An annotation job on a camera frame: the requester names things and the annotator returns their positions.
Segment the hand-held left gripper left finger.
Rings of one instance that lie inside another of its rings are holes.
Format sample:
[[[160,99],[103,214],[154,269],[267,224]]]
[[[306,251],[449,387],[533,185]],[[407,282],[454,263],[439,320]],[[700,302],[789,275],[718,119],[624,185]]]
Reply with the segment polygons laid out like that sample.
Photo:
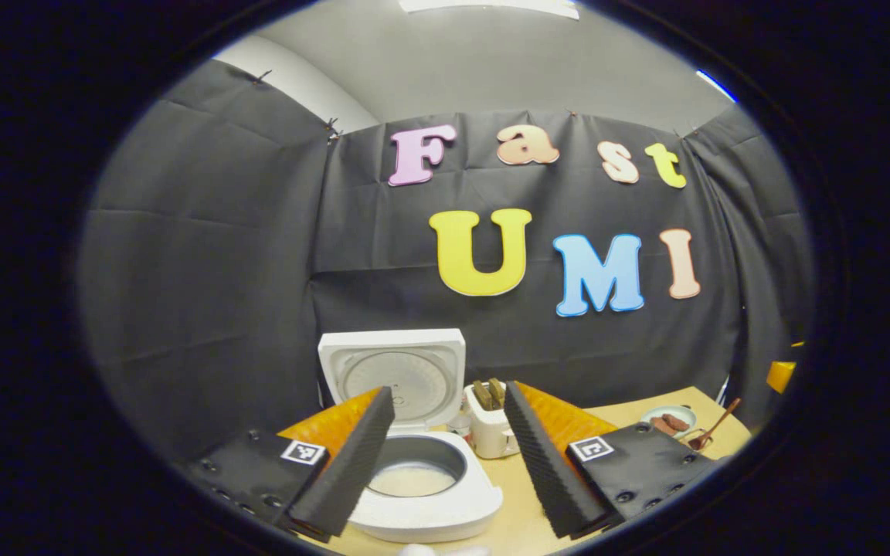
[[[248,429],[183,469],[240,513],[326,543],[342,535],[394,418],[391,388],[371,388],[282,432]]]

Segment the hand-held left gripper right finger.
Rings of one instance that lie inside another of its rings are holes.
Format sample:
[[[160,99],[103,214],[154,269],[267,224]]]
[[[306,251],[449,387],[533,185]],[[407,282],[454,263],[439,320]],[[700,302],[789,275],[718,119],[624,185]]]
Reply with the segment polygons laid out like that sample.
[[[521,382],[506,383],[504,413],[558,537],[576,539],[650,513],[718,467],[652,423],[617,427]]]

